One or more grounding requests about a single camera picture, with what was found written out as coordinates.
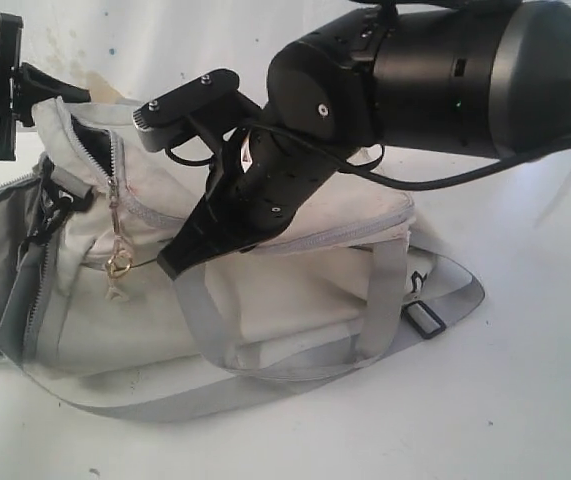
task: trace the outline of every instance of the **screw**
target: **screw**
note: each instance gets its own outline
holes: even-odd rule
[[[327,118],[329,117],[329,108],[327,108],[327,105],[325,105],[324,103],[321,103],[318,106],[318,113],[321,117]]]

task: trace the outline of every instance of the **zipper pull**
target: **zipper pull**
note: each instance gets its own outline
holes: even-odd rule
[[[109,186],[109,208],[112,215],[112,229],[114,230],[114,246],[112,255],[105,263],[107,281],[109,289],[106,298],[108,300],[127,301],[129,297],[117,286],[117,282],[125,277],[134,265],[134,254],[132,247],[123,236],[121,221],[118,217],[120,207],[120,197],[118,193],[118,181],[116,178],[108,180]]]

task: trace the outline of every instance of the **bag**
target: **bag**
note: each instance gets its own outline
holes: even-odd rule
[[[206,172],[143,152],[132,112],[61,100],[33,112],[38,219],[4,259],[18,269],[0,351],[62,400],[146,421],[262,403],[432,338],[482,301],[473,276],[427,251],[433,240],[412,229],[409,248],[408,195],[342,175],[277,239],[172,283],[154,260]]]

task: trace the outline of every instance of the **white table surface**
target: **white table surface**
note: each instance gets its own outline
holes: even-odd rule
[[[17,165],[37,158],[19,135]],[[178,425],[75,411],[0,364],[0,480],[571,478],[571,195],[535,219],[571,153],[416,197],[488,298],[431,342],[301,397]],[[477,165],[397,152],[388,170]]]

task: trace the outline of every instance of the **plastic buckle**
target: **plastic buckle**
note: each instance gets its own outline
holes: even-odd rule
[[[447,325],[441,317],[422,301],[406,305],[401,311],[401,318],[409,323],[423,340],[431,340],[447,330]],[[430,324],[436,326],[436,328],[427,330]]]

